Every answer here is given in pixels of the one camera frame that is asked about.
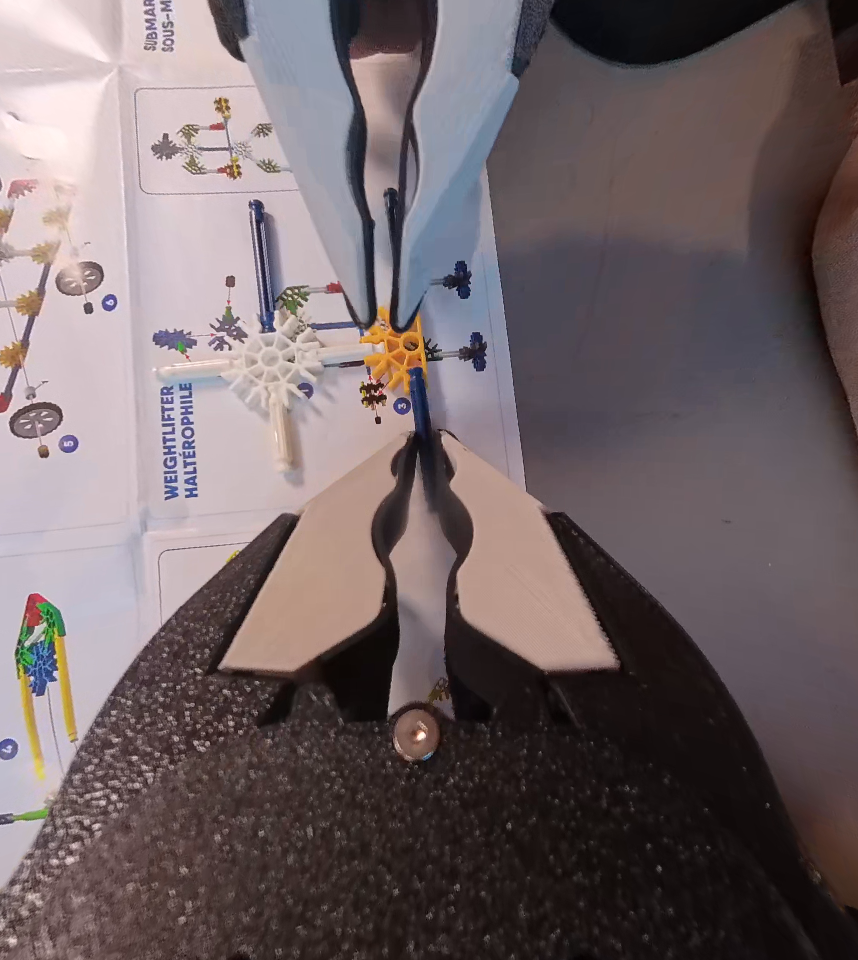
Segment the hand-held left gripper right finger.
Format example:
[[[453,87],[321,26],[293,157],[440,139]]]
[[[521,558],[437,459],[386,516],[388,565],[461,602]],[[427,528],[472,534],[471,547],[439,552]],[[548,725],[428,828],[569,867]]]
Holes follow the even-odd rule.
[[[620,661],[545,507],[438,430],[427,443],[440,528],[455,552],[444,656],[456,718],[486,721],[560,678]]]

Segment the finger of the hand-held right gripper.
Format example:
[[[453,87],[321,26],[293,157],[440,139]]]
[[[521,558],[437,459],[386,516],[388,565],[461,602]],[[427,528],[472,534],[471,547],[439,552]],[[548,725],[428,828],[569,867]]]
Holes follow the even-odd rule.
[[[435,27],[419,49],[399,160],[403,331],[431,286],[435,246],[478,183],[519,85],[511,71],[519,1],[429,3]]]
[[[248,1],[241,52],[358,327],[375,322],[366,124],[349,46],[355,1]]]

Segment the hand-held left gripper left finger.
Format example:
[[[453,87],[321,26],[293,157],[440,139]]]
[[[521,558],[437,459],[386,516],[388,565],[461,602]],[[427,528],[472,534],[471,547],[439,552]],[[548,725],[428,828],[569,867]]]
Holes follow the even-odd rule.
[[[322,683],[349,721],[388,713],[400,628],[390,553],[404,533],[415,434],[327,486],[300,513],[219,669]]]

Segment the blue plastic rod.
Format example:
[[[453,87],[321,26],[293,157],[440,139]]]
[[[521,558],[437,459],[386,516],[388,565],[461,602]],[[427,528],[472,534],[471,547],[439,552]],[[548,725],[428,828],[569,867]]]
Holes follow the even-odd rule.
[[[426,377],[422,366],[414,366],[411,368],[409,392],[414,431],[418,438],[419,454],[421,460],[427,464],[431,461],[435,452],[435,441]]]
[[[275,330],[276,285],[272,217],[258,198],[248,202],[248,219],[254,256],[258,317],[264,332]]]
[[[388,187],[384,191],[384,202],[387,214],[389,252],[391,257],[391,288],[388,310],[389,325],[394,331],[402,332],[403,321],[399,306],[399,270],[404,210],[398,189]]]

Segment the white snowflake connector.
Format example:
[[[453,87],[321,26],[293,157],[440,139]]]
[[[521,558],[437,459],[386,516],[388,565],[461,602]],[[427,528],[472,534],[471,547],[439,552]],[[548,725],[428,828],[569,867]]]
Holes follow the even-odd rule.
[[[249,408],[269,413],[289,409],[298,385],[315,382],[323,372],[315,332],[286,307],[275,310],[274,330],[256,331],[221,375]]]

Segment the orange fan-shaped connector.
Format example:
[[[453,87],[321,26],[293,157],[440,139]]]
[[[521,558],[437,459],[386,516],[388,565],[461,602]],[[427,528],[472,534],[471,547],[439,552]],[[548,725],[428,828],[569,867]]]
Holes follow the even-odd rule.
[[[427,373],[428,357],[421,316],[416,314],[412,325],[403,332],[389,324],[387,306],[379,306],[375,323],[360,337],[366,354],[363,364],[372,379],[382,382],[387,390],[408,395],[411,372]]]

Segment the person's right hand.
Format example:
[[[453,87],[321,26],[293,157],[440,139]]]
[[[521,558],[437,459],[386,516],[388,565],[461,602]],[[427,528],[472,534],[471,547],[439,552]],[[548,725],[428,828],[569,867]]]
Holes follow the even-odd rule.
[[[426,6],[362,4],[358,27],[349,42],[349,58],[360,61],[381,54],[411,54],[427,46],[433,27],[433,12]]]

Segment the white printed instruction sheet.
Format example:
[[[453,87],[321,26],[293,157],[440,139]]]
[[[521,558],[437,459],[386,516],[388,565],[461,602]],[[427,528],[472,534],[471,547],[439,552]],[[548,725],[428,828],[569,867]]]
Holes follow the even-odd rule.
[[[276,297],[359,334],[244,64],[206,2],[0,2],[0,900],[142,644],[279,512],[411,428],[363,364],[291,397],[298,467],[219,378]]]

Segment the dark cloth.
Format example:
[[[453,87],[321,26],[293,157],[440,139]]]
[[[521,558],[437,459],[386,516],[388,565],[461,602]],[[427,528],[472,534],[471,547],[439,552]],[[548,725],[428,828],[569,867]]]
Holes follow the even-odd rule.
[[[551,21],[583,51],[612,64],[678,61],[792,6],[791,1],[559,1]],[[828,17],[842,85],[858,80],[858,1],[816,2]]]

